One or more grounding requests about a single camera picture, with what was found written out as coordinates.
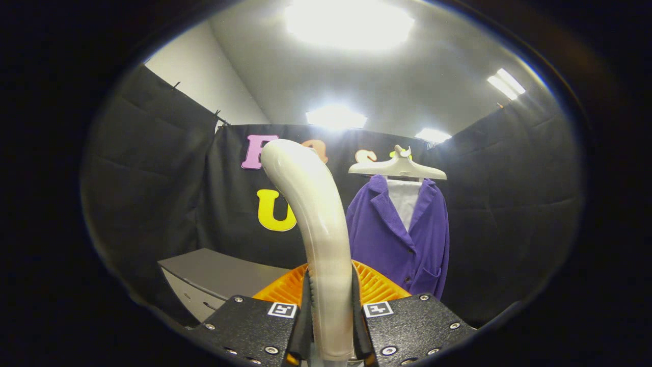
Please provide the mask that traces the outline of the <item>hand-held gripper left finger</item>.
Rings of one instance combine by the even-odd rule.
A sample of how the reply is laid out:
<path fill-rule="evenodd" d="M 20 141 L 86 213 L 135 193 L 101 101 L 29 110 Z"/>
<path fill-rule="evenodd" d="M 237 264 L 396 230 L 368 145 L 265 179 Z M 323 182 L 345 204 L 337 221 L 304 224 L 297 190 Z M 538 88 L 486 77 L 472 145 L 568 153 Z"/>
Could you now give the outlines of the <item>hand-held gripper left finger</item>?
<path fill-rule="evenodd" d="M 191 340 L 231 366 L 306 366 L 312 344 L 306 275 L 302 265 L 253 297 L 234 295 L 191 329 Z"/>

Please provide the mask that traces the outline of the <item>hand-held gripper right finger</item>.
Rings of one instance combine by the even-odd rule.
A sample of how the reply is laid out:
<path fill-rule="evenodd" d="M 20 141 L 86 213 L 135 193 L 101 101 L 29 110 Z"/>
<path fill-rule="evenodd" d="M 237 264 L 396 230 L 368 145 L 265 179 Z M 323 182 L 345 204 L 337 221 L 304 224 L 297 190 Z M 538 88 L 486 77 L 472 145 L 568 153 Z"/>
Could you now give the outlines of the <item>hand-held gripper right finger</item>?
<path fill-rule="evenodd" d="M 361 366 L 406 366 L 454 348 L 477 332 L 434 295 L 409 294 L 359 261 L 352 268 L 352 359 Z"/>

